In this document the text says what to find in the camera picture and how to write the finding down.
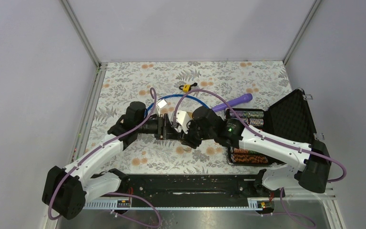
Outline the blue cable lock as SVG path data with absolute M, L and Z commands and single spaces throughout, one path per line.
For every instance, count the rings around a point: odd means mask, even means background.
M 159 100 L 164 100 L 164 99 L 168 99 L 168 98 L 181 98 L 181 97 L 183 97 L 183 94 L 172 94 L 172 95 L 163 96 L 163 97 L 159 98 Z M 203 101 L 201 101 L 200 99 L 198 99 L 196 97 L 188 95 L 188 96 L 186 96 L 186 98 L 195 100 L 196 102 L 198 102 L 202 106 L 208 108 L 208 105 L 206 105 Z M 146 117 L 148 115 L 148 113 L 151 110 L 151 108 L 153 107 L 153 105 L 154 105 L 154 103 L 152 103 L 151 105 L 149 105 L 146 108 L 144 117 Z

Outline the yellow padlock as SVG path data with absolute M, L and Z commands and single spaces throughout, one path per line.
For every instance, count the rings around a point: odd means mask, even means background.
M 179 89 L 184 92 L 187 93 L 189 91 L 191 91 L 192 89 L 195 89 L 197 87 L 198 83 L 193 83 L 193 84 L 184 84 L 184 85 L 180 85 Z

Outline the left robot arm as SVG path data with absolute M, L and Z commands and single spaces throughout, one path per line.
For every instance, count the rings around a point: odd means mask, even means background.
M 129 184 L 120 175 L 113 172 L 106 172 L 96 178 L 93 175 L 136 140 L 139 128 L 149 122 L 149 117 L 144 116 L 145 112 L 144 103 L 131 102 L 126 113 L 109 129 L 96 148 L 63 168 L 54 166 L 49 170 L 42 195 L 42 201 L 49 207 L 49 219 L 58 219 L 53 211 L 59 217 L 72 219 L 87 202 L 111 192 L 117 196 L 128 192 Z

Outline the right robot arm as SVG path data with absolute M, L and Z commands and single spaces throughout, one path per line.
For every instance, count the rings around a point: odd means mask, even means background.
M 223 147 L 251 150 L 283 162 L 283 168 L 260 172 L 254 190 L 262 197 L 296 185 L 314 193 L 325 192 L 331 163 L 324 144 L 314 148 L 266 133 L 238 119 L 223 120 L 204 106 L 193 113 L 178 110 L 173 125 L 181 129 L 180 142 L 191 148 L 197 148 L 204 140 L 213 140 Z

